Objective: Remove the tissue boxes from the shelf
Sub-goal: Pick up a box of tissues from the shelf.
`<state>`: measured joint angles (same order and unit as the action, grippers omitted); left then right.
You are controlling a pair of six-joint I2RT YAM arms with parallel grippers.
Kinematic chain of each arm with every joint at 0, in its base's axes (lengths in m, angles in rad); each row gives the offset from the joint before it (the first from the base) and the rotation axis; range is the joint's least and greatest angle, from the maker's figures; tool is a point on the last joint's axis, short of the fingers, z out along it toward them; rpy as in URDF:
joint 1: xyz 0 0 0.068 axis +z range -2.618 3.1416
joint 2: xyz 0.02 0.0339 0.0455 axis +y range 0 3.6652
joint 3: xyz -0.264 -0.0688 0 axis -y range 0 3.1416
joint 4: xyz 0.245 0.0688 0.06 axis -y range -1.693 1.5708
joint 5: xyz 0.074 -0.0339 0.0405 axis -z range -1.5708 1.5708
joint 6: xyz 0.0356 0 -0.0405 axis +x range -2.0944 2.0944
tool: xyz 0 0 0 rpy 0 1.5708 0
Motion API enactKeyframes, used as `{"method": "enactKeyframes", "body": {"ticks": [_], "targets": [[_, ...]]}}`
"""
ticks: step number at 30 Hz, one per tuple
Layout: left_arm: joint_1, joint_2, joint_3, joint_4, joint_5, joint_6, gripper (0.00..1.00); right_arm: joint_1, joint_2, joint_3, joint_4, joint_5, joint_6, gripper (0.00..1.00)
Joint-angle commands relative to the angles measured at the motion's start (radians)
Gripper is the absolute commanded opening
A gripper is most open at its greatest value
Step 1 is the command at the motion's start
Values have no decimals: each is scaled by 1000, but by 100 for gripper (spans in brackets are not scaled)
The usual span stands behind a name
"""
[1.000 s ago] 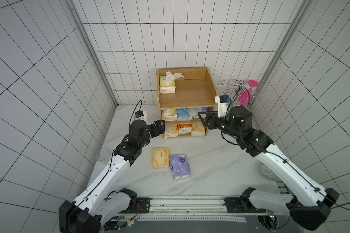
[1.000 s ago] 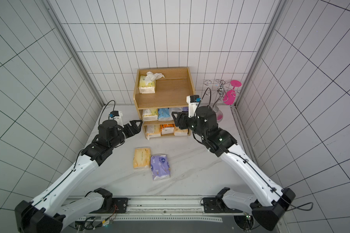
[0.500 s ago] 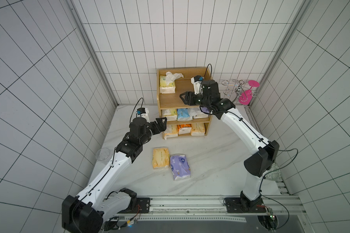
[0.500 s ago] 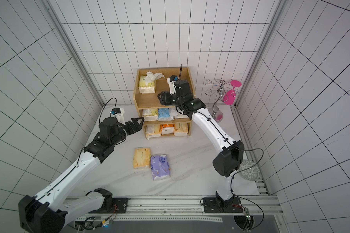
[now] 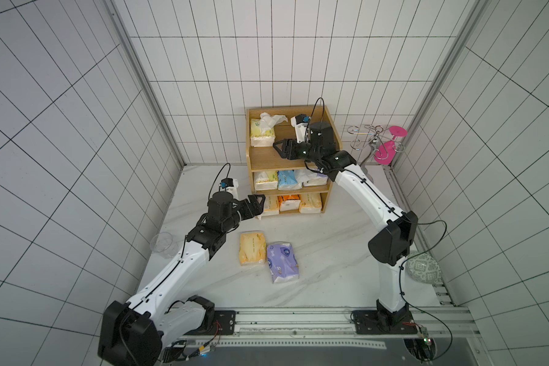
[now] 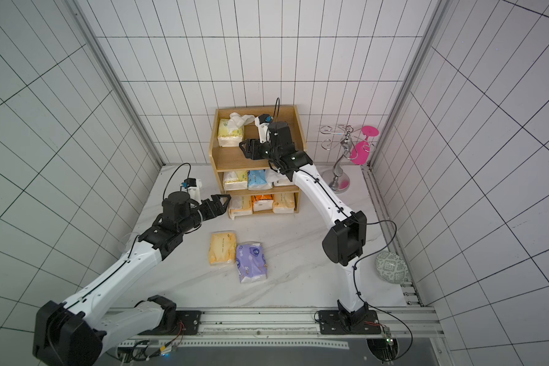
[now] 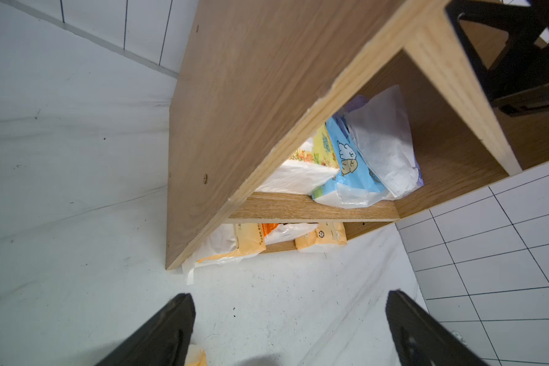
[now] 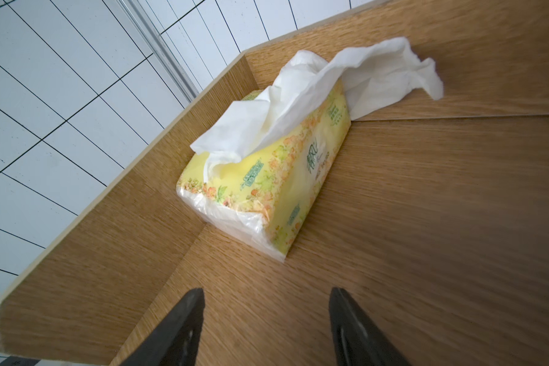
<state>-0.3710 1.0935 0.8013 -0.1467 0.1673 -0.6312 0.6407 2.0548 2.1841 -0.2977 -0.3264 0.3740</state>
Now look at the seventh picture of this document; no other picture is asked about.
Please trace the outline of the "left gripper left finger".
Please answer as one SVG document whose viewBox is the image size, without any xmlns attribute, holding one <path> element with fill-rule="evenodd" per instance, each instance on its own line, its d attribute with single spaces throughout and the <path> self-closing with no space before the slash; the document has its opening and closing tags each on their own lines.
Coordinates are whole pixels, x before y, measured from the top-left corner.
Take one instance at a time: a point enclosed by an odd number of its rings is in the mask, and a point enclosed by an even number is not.
<svg viewBox="0 0 549 366">
<path fill-rule="evenodd" d="M 195 324 L 190 294 L 178 294 L 99 365 L 184 366 Z"/>
</svg>

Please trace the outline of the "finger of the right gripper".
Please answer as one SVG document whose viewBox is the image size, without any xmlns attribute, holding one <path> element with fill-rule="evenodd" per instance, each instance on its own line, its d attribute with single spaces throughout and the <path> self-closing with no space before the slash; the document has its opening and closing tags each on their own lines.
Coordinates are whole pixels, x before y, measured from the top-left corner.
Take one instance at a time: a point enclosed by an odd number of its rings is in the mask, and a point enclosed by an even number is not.
<svg viewBox="0 0 549 366">
<path fill-rule="evenodd" d="M 549 1 L 531 1 L 527 7 L 452 1 L 445 10 L 492 107 L 508 116 L 549 111 Z M 491 66 L 480 59 L 462 21 L 508 34 Z"/>
</svg>

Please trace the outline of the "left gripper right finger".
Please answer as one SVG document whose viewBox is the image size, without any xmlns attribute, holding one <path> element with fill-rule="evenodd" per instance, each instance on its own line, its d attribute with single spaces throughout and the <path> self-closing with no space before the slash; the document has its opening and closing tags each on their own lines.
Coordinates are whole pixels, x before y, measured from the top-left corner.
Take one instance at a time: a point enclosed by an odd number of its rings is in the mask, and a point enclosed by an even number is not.
<svg viewBox="0 0 549 366">
<path fill-rule="evenodd" d="M 402 365 L 485 364 L 405 292 L 388 293 L 385 314 Z"/>
</svg>

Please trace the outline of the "orange-yellow tissue pack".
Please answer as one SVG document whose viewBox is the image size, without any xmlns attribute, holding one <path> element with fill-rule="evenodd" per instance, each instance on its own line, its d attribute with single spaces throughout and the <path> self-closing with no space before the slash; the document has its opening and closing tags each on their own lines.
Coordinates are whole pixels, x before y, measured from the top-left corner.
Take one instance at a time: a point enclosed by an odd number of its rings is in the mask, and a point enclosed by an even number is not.
<svg viewBox="0 0 549 366">
<path fill-rule="evenodd" d="M 207 366 L 207 355 L 204 349 L 190 345 L 185 358 L 185 366 Z"/>
</svg>

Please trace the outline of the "blue tissue pack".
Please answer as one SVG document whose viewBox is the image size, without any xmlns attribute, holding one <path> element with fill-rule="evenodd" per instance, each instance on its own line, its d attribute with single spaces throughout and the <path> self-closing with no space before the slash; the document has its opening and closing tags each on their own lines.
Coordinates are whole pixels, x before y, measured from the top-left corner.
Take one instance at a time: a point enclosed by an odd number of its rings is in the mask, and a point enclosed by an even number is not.
<svg viewBox="0 0 549 366">
<path fill-rule="evenodd" d="M 370 207 L 386 200 L 389 191 L 369 169 L 345 124 L 331 117 L 326 122 L 329 145 L 339 164 L 338 174 L 312 193 L 318 204 L 342 209 Z"/>
</svg>

